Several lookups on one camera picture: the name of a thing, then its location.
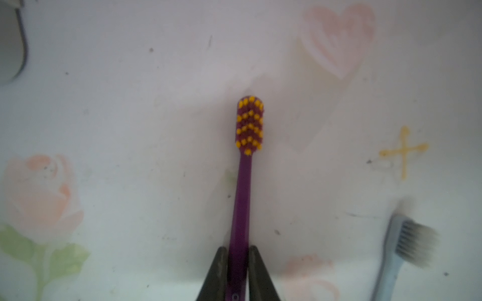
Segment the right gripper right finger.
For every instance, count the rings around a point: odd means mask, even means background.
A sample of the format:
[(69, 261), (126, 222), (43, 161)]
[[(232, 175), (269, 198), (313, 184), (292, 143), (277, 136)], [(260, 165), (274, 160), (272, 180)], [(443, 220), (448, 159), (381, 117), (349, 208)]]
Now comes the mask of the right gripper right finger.
[(252, 245), (248, 255), (250, 301), (280, 301), (259, 249)]

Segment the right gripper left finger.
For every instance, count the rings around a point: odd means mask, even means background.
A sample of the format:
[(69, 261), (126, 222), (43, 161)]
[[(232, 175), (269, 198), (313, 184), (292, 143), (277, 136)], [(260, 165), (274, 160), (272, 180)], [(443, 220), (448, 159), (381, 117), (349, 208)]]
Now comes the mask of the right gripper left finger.
[(227, 291), (228, 249), (219, 247), (196, 301), (224, 301)]

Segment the purple toothbrush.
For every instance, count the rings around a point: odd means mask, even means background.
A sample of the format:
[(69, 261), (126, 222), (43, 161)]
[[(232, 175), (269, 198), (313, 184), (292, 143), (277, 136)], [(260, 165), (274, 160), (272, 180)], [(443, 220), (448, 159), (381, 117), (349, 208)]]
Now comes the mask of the purple toothbrush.
[(240, 152), (232, 228), (228, 248), (228, 274), (225, 300), (244, 300), (246, 296), (252, 159), (262, 149), (264, 104), (254, 95), (237, 104), (235, 145)]

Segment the pale blue toothbrush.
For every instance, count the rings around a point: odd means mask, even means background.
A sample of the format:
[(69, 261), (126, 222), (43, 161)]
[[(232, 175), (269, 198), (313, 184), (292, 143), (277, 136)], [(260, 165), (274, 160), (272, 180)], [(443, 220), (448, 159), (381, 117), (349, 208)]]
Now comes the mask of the pale blue toothbrush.
[(438, 245), (435, 229), (403, 214), (393, 214), (385, 236), (383, 257), (372, 300), (391, 300), (404, 263), (427, 268)]

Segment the cream toothbrush holder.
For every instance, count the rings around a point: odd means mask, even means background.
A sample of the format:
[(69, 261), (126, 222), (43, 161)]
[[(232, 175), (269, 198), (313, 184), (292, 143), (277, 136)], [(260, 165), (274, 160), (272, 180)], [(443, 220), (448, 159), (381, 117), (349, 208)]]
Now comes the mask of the cream toothbrush holder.
[(28, 45), (21, 17), (25, 2), (1, 0), (1, 85), (11, 82), (24, 69)]

